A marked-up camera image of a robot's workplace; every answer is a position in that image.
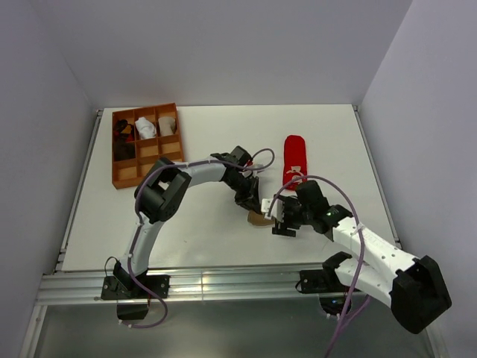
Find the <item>red fabric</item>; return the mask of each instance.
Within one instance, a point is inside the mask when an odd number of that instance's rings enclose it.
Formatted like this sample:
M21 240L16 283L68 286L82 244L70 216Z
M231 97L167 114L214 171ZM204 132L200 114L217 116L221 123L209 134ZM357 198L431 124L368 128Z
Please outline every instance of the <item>red fabric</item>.
M306 146L305 140L301 136L287 136L285 139L285 150L283 154L283 185L287 184L296 176L307 175L306 168ZM287 189L295 190L302 181L296 181Z

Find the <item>wall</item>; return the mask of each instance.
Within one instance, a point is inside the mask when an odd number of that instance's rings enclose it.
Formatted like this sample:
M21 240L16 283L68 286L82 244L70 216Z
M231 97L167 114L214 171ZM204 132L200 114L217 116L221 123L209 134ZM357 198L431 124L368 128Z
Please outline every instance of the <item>wall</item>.
M98 107L355 103L411 0L31 0Z
M0 1L0 356L16 357L51 272L93 112L32 6Z
M361 106L405 248L440 264L452 357L477 350L477 2L414 0Z

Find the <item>folded cloth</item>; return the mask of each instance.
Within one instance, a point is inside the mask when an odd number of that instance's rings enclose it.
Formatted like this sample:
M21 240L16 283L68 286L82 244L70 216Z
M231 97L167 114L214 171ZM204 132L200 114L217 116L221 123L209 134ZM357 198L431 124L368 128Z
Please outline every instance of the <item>folded cloth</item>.
M136 121L136 128L141 139L149 139L156 136L156 126L145 117L139 117Z
M159 118L159 132L161 136L171 136L176 132L176 120L172 117Z

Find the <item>brown object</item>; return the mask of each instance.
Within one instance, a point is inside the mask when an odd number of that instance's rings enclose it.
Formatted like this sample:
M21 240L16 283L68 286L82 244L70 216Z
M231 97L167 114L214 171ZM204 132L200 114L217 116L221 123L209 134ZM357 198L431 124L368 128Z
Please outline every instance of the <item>brown object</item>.
M173 117L176 120L176 131L171 136L160 135L157 120L163 116ZM155 138L141 139L135 126L135 121L139 117L145 117L149 122L154 123L157 132ZM182 138L180 136L180 123L175 103L113 112L113 128L121 119L125 119L127 123L133 126L134 138L136 140L127 143L134 146L134 158L117 160L124 158L124 156L115 155L115 151L118 151L119 146L114 133L111 133L113 138L113 185L116 189L138 186L160 157L166 157L173 162L185 161Z
M253 210L248 212L247 221L253 226L271 226L275 224L274 220L266 219L265 214L257 214Z

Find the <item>wooden tray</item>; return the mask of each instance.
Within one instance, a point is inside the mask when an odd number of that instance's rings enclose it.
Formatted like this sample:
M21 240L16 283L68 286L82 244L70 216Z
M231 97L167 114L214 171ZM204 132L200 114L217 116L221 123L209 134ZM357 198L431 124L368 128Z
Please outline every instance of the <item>wooden tray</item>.
M160 135L158 118L163 116L173 117L176 120L176 131L171 136ZM135 126L135 122L140 117L145 117L148 121L154 123L157 132L156 137L141 139ZM185 161L182 138L180 136L180 123L175 103L113 112L113 128L117 121L121 119L126 119L129 124L134 126L134 141L128 143L134 145L135 156L133 159L115 160L114 152L113 150L111 151L113 161L113 185L116 189L138 186L152 165L160 157L167 157L173 162ZM114 147L114 134L111 133L111 135Z

